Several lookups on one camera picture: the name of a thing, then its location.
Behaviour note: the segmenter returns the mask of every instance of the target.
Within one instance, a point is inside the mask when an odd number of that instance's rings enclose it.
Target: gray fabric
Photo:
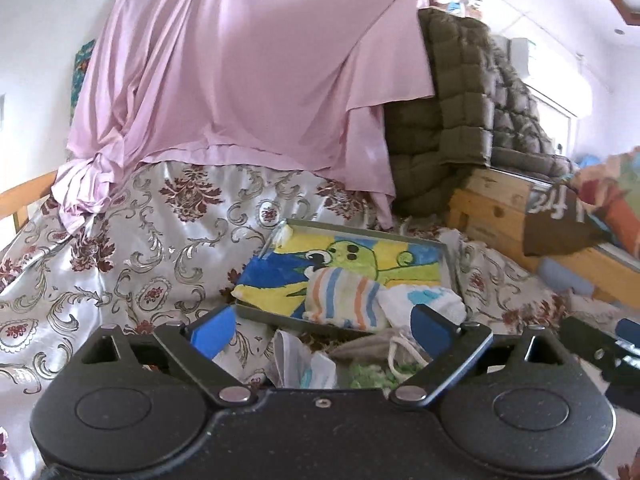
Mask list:
[[[553,154],[535,100],[484,23],[433,8],[419,10],[418,18],[436,96],[385,105],[396,212],[443,210],[469,166],[543,180],[575,171]]]

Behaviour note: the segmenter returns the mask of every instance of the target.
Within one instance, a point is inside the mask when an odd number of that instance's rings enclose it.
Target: floral patterned bedspread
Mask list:
[[[42,460],[31,409],[93,330],[116,323],[149,333],[229,301],[243,266],[283,218],[378,228],[362,194],[305,171],[252,166],[145,166],[73,237],[47,200],[0,258],[0,480],[36,478]],[[448,245],[468,317],[494,332],[554,324],[570,310],[537,277],[457,231],[409,221],[396,230]],[[614,316],[586,315],[604,324]],[[250,375],[266,349],[263,337],[243,330],[232,358]],[[635,431],[637,447],[640,424]]]

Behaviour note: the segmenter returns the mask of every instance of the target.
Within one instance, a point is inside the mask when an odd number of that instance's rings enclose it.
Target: plastic bag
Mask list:
[[[335,363],[323,352],[311,353],[296,336],[278,330],[273,337],[273,366],[267,377],[278,388],[335,388]]]

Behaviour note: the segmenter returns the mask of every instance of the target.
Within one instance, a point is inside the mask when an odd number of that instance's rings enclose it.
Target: metal screw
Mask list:
[[[244,386],[229,386],[220,390],[218,396],[230,404],[244,404],[251,399],[251,391]]]
[[[417,404],[426,398],[427,392],[420,386],[400,386],[396,390],[396,399],[402,403]]]
[[[330,408],[331,401],[329,399],[316,399],[316,408]]]

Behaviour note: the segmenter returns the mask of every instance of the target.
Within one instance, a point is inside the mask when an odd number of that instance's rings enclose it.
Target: striped cloth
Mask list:
[[[341,267],[316,270],[306,288],[303,317],[316,323],[377,332],[389,326],[378,303],[380,288],[379,283]]]

